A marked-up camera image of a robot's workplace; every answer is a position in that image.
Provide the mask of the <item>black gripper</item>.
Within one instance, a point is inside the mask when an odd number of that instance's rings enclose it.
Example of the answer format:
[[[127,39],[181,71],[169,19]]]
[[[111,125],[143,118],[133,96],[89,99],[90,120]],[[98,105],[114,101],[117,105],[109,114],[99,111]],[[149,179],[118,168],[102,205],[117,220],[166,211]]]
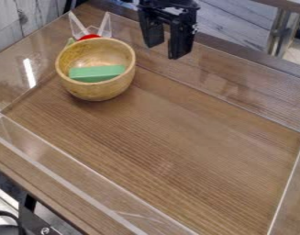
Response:
[[[163,23],[170,23],[169,58],[191,53],[201,5],[195,0],[141,0],[138,4],[143,41],[149,48],[165,42]]]

